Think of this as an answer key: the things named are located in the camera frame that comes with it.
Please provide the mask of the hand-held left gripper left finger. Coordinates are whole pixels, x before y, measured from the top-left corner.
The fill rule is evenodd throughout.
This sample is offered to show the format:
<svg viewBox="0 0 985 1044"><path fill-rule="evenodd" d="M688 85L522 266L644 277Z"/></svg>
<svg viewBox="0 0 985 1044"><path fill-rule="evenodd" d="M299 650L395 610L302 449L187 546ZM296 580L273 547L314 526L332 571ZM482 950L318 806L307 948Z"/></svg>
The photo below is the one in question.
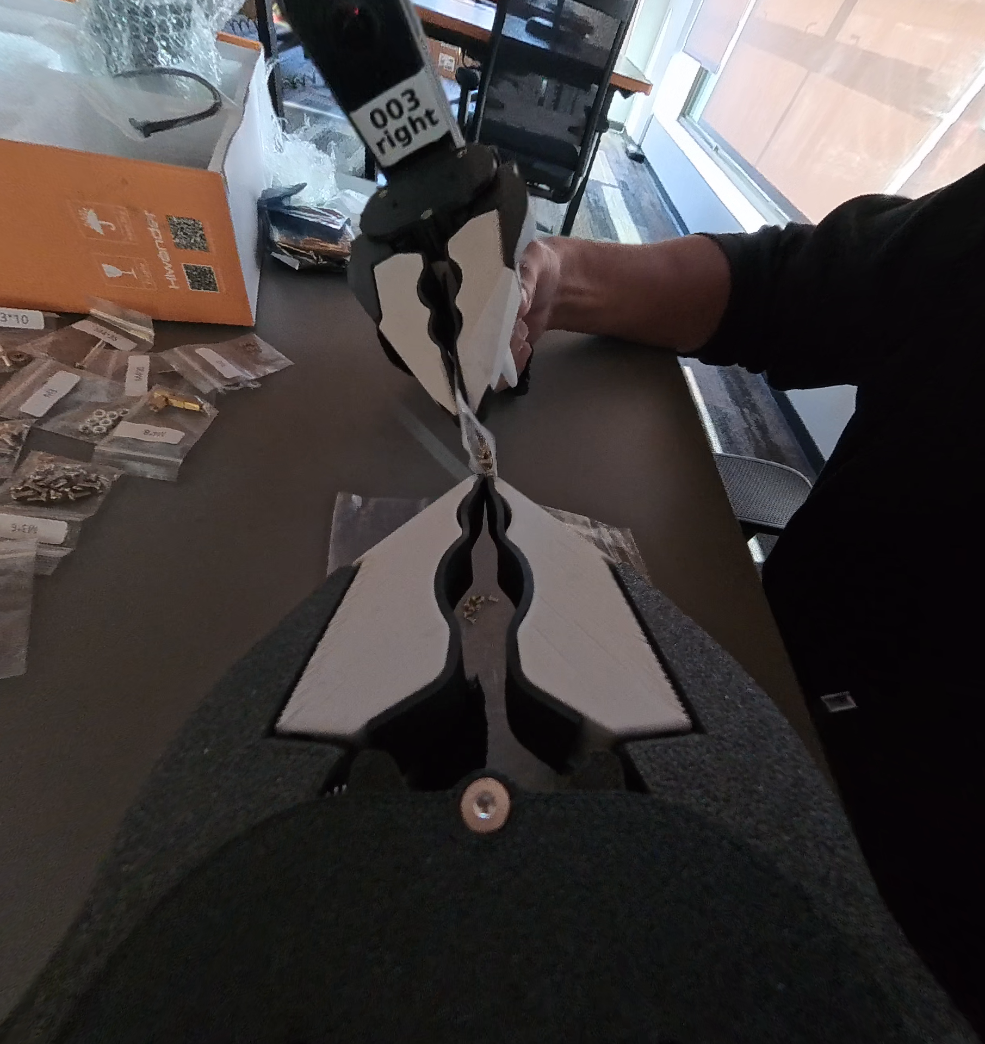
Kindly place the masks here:
<svg viewBox="0 0 985 1044"><path fill-rule="evenodd" d="M485 481L469 477L355 561L276 730L314 738L433 738L472 698L455 606L470 585Z"/></svg>

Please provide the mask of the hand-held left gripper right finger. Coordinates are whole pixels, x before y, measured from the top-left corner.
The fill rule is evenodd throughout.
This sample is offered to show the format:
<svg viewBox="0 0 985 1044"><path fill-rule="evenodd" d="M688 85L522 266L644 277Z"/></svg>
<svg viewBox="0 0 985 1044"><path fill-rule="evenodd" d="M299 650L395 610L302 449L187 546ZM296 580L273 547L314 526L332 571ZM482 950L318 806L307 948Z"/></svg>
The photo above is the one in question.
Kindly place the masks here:
<svg viewBox="0 0 985 1044"><path fill-rule="evenodd" d="M515 602L509 659L519 692L610 737L691 732L691 717L616 572L590 539L505 479L489 487L500 582Z"/></svg>

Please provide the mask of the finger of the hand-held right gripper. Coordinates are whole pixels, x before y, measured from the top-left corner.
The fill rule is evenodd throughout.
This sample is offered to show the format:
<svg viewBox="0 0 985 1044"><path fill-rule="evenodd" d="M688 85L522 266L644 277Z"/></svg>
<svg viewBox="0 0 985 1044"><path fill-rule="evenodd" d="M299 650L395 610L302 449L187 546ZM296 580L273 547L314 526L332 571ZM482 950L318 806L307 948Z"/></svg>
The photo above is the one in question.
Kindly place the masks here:
<svg viewBox="0 0 985 1044"><path fill-rule="evenodd" d="M458 416L458 311L447 268L421 254L394 254L374 270L381 337L433 400Z"/></svg>
<svg viewBox="0 0 985 1044"><path fill-rule="evenodd" d="M473 217L449 239L447 250L460 271L458 359L468 404L476 411L500 379L517 383L510 342L521 284L515 269L505 264L497 212Z"/></svg>

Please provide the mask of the clear screw bag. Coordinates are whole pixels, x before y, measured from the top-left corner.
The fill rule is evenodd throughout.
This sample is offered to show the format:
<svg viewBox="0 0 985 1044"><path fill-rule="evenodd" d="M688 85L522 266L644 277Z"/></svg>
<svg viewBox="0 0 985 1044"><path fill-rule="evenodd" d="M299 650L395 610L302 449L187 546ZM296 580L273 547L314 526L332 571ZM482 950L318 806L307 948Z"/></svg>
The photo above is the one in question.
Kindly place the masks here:
<svg viewBox="0 0 985 1044"><path fill-rule="evenodd" d="M467 453L470 469L480 477L497 477L497 446L494 437L474 414L459 386L455 388L455 397L462 445Z"/></svg>

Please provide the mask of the person's right forearm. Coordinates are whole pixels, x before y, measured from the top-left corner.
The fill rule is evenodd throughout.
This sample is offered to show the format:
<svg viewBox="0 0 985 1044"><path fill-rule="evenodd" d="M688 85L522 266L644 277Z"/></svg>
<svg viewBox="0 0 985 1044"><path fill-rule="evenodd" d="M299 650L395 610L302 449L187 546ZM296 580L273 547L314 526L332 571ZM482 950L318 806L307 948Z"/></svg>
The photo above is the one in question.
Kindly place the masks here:
<svg viewBox="0 0 985 1044"><path fill-rule="evenodd" d="M963 352L985 367L985 164L916 200L843 201L815 226L557 246L553 329L736 364L780 389L939 382Z"/></svg>

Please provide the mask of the grey desk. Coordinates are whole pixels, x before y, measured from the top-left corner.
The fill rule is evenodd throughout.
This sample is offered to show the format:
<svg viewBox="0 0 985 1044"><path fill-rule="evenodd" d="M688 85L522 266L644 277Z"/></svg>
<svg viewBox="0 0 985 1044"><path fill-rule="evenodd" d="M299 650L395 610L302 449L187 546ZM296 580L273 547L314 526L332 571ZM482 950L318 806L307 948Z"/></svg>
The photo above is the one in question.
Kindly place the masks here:
<svg viewBox="0 0 985 1044"><path fill-rule="evenodd" d="M200 699L324 580L341 490L436 497L456 427L389 363L343 277L267 262L256 332L294 359L222 397L177 482L125 478L36 585L28 671L0 681L0 1023L83 906ZM487 425L534 501L631 529L650 579L825 759L690 387L647 346L552 333Z"/></svg>

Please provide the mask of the wooden office desk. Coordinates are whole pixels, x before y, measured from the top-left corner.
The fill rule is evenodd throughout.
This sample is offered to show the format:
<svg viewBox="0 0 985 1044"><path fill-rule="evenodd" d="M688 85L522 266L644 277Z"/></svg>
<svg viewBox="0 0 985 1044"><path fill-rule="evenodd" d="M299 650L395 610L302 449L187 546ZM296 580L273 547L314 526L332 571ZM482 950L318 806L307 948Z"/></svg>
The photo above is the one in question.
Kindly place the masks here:
<svg viewBox="0 0 985 1044"><path fill-rule="evenodd" d="M472 1L415 1L414 7L429 38L458 46L474 60L485 57L493 27L495 8ZM633 61L619 57L610 85L628 97L650 95L653 85Z"/></svg>

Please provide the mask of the person's right hand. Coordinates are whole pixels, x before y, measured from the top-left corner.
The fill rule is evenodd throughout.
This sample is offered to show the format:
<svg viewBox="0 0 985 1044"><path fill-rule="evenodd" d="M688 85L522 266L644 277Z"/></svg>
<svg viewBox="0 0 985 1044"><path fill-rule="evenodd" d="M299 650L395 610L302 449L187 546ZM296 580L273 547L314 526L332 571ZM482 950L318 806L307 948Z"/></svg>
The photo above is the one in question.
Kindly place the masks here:
<svg viewBox="0 0 985 1044"><path fill-rule="evenodd" d="M558 291L567 253L564 237L536 239L525 250L521 272L522 299L510 338L511 355L520 376L544 333L562 329L557 318Z"/></svg>

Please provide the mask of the dark blue plastic packet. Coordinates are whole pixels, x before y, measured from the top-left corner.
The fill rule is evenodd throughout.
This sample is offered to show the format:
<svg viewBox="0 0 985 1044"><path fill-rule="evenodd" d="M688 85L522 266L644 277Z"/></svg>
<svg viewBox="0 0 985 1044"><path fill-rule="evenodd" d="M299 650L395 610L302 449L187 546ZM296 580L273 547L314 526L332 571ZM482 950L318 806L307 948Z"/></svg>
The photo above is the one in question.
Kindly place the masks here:
<svg viewBox="0 0 985 1044"><path fill-rule="evenodd" d="M306 187L264 189L258 217L271 257L295 271L344 271L355 232L350 218L335 208L294 201Z"/></svg>

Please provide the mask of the crumpled clear plastic wrap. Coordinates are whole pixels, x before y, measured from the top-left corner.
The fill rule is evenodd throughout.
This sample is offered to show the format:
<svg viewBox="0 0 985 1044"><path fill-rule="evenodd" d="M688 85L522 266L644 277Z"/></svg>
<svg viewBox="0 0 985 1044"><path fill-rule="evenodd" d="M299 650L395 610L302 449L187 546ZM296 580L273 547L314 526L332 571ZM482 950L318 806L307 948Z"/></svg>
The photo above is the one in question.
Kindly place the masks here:
<svg viewBox="0 0 985 1044"><path fill-rule="evenodd" d="M297 201L322 207L337 195L336 167L331 155L323 152L301 133L284 129L283 120L267 112L262 130L264 187L298 187Z"/></svg>

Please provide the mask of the black mesh office chair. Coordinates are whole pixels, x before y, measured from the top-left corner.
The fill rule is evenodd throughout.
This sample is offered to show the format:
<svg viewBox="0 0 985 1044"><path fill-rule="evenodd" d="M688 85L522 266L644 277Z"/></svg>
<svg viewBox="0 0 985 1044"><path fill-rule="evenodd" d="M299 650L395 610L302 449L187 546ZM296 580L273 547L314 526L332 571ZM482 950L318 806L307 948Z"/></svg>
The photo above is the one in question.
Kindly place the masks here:
<svg viewBox="0 0 985 1044"><path fill-rule="evenodd" d="M567 204L571 233L635 1L499 1L467 139L516 163L530 193Z"/></svg>

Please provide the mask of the grey mesh chair seat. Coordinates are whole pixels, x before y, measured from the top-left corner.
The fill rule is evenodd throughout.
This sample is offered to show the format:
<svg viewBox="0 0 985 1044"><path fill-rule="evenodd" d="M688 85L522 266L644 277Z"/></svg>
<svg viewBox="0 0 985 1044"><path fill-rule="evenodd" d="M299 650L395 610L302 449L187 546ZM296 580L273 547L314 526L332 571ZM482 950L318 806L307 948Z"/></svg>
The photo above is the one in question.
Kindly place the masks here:
<svg viewBox="0 0 985 1044"><path fill-rule="evenodd" d="M775 539L807 500L812 481L785 464L716 452L723 487L758 568L766 551L761 538Z"/></svg>

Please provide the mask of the person's black shirt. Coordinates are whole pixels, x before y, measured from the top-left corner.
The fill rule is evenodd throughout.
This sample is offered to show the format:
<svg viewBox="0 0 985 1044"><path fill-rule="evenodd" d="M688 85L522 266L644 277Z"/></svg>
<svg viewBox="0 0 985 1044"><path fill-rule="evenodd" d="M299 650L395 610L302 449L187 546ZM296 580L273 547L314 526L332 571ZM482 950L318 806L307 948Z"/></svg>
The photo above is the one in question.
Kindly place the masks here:
<svg viewBox="0 0 985 1044"><path fill-rule="evenodd" d="M764 570L863 855L985 1041L985 364L866 382Z"/></svg>

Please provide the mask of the pile of small hardware bags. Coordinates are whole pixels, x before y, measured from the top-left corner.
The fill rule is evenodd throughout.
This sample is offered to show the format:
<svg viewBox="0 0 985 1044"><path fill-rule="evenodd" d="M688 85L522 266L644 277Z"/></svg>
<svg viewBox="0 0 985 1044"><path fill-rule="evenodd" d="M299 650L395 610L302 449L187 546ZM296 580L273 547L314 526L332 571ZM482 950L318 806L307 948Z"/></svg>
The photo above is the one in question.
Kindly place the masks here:
<svg viewBox="0 0 985 1044"><path fill-rule="evenodd" d="M216 397L292 364L253 332L155 341L149 316L101 299L64 326L0 309L0 680L27 669L34 576L75 550L116 482L174 481Z"/></svg>

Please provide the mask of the orange and white cardboard box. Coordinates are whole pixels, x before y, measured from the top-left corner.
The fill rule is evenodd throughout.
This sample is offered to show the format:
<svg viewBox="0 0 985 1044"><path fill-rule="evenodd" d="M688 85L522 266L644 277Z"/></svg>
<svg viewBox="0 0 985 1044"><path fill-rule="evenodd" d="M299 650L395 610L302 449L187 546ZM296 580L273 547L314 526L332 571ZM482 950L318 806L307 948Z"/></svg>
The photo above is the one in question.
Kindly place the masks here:
<svg viewBox="0 0 985 1044"><path fill-rule="evenodd" d="M96 71L74 2L0 2L0 306L252 325L271 110L264 51L214 80Z"/></svg>

